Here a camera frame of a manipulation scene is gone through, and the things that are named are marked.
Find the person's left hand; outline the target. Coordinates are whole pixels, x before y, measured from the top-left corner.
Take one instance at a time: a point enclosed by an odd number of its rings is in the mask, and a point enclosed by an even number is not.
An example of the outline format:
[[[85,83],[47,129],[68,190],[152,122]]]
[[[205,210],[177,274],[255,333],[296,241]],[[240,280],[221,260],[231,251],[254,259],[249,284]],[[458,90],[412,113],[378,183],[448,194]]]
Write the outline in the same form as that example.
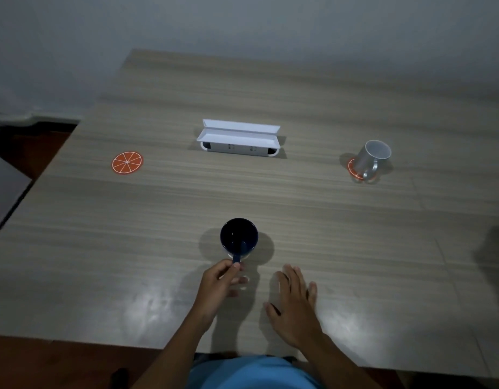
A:
[[[244,271],[244,263],[241,264],[239,272],[240,282],[236,285],[223,285],[220,281],[220,274],[223,269],[230,266],[231,259],[223,259],[204,271],[191,314],[197,318],[204,330],[212,324],[220,306],[226,298],[235,298],[239,296],[239,285],[246,285],[248,278],[241,275]]]

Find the person's right hand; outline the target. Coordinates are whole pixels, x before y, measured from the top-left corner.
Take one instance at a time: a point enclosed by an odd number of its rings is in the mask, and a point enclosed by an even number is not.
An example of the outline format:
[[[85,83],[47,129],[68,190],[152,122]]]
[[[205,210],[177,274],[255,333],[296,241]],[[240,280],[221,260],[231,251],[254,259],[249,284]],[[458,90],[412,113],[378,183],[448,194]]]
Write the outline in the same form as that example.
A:
[[[273,330],[291,347],[298,349],[297,341],[302,335],[323,332],[316,309],[307,301],[307,284],[301,270],[301,297],[299,300],[283,299],[283,269],[276,272],[279,285],[279,307],[281,316],[276,323],[270,323]]]

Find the dark blue mug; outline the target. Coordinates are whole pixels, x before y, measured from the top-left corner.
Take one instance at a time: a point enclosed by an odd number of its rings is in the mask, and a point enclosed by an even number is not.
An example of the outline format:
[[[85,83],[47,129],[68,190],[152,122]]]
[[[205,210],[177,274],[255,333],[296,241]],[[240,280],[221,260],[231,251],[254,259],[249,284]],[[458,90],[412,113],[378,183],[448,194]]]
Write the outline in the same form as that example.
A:
[[[222,247],[231,256],[233,263],[240,263],[256,247],[259,232],[256,226],[246,218],[233,218],[220,230]]]

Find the person's left forearm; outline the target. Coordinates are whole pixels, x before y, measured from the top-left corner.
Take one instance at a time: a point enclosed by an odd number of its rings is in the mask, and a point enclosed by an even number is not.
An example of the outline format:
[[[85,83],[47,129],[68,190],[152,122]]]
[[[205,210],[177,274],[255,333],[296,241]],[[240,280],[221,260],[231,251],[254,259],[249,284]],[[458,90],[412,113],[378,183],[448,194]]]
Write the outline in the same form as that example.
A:
[[[195,351],[212,322],[211,316],[189,312],[160,355],[131,389],[184,389]]]

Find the person's right forearm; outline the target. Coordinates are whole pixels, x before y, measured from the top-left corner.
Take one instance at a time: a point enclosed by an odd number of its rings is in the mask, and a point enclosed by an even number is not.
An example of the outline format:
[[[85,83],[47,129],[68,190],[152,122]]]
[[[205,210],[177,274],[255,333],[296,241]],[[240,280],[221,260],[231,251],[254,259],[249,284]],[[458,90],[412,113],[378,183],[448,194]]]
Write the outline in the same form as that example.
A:
[[[325,389],[382,389],[322,332],[302,335],[296,347],[306,361],[296,361],[294,366],[318,380]]]

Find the person's blue shirt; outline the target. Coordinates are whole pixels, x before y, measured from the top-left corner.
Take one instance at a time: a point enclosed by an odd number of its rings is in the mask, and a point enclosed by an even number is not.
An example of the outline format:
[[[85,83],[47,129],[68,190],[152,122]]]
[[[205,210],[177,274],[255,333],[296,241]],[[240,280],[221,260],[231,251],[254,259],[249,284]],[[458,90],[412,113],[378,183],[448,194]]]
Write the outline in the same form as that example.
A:
[[[246,355],[194,361],[185,389],[325,389],[320,381],[292,363],[291,358]]]

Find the orange slice coaster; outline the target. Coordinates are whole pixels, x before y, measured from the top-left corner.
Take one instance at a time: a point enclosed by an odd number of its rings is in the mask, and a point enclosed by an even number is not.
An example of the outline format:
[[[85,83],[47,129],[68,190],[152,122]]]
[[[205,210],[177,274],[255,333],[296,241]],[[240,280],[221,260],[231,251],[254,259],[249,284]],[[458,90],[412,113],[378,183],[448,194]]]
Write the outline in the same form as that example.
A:
[[[125,151],[112,159],[110,167],[116,174],[128,175],[138,171],[143,163],[141,154],[136,151]]]
[[[355,169],[354,169],[354,162],[355,162],[355,160],[356,160],[356,157],[352,157],[352,158],[350,158],[350,160],[348,161],[348,163],[347,163],[347,165],[346,165],[346,168],[347,168],[347,170],[349,171],[350,175],[351,175],[354,179],[356,179],[356,180],[358,180],[358,181],[360,181],[360,182],[363,182],[363,181],[365,181],[365,179],[363,178],[363,176],[362,176],[361,174],[357,173],[357,172],[355,171]]]

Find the white power strip box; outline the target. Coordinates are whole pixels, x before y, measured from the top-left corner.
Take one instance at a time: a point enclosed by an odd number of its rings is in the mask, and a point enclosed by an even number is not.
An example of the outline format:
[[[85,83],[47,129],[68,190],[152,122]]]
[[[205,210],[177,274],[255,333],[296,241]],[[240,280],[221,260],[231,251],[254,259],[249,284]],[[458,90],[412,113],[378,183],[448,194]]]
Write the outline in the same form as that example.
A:
[[[203,119],[203,130],[196,141],[208,152],[274,157],[281,145],[279,125]]]

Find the silver metal mug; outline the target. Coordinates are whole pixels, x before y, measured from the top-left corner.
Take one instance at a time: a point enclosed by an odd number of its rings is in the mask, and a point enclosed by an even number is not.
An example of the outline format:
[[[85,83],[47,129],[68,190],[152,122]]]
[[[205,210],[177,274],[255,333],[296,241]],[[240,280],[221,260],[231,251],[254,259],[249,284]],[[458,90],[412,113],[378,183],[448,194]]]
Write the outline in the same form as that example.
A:
[[[392,155],[392,150],[387,143],[380,140],[367,141],[355,156],[354,169],[365,179],[364,182],[374,179]]]

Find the grey furniture edge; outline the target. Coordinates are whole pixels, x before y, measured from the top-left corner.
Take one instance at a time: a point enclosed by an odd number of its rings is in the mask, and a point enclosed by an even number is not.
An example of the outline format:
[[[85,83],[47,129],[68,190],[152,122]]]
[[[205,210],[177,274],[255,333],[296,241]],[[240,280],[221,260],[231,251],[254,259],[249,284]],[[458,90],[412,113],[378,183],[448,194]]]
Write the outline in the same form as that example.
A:
[[[0,157],[0,227],[31,183],[31,178]]]

